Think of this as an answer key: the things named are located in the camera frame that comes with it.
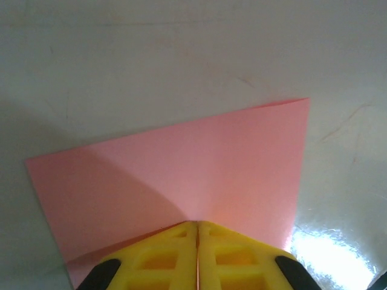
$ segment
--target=white surface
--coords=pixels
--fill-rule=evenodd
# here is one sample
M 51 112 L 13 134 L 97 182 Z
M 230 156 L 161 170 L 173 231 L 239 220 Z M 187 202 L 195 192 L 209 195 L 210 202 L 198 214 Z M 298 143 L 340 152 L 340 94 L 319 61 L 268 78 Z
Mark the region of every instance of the white surface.
M 358 283 L 315 274 L 363 289 L 387 267 L 386 15 L 385 0 L 1 1 L 0 288 L 70 289 L 25 158 L 311 97 L 296 232 L 368 261 Z

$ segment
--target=black rubber tip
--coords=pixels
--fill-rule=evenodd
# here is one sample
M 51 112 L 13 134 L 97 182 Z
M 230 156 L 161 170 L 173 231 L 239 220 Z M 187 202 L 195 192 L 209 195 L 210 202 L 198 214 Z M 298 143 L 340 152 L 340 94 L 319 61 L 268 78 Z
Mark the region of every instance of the black rubber tip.
M 285 256 L 277 256 L 275 261 L 294 290 L 321 290 L 299 262 Z
M 121 266 L 118 259 L 107 260 L 95 266 L 77 290 L 106 290 Z
M 381 275 L 368 290 L 385 290 L 387 289 L 387 272 Z

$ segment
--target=white table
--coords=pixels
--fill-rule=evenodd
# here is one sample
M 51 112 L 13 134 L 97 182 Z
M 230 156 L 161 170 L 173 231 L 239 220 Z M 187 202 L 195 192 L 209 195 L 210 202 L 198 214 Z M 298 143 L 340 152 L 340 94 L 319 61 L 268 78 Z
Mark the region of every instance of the white table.
M 310 97 L 293 250 L 330 289 L 365 289 L 387 267 L 386 14 L 385 0 L 1 1 L 0 288 L 70 289 L 25 158 Z

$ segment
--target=yellow plastic object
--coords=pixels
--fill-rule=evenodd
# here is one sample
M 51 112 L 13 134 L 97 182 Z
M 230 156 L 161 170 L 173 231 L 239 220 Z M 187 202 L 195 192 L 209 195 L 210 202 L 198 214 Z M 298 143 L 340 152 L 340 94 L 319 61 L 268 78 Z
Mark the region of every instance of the yellow plastic object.
M 296 260 L 288 252 L 211 222 L 199 222 L 199 241 L 200 290 L 293 290 L 275 262 Z
M 185 222 L 107 257 L 120 268 L 107 290 L 196 290 L 197 223 Z

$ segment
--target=pink paper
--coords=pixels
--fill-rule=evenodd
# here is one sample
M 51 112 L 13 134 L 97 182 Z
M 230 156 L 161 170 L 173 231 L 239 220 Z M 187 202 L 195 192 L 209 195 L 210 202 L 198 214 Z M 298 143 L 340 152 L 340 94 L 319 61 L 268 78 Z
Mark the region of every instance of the pink paper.
M 73 285 L 86 260 L 186 220 L 283 248 L 308 108 L 308 99 L 265 105 L 28 159 Z

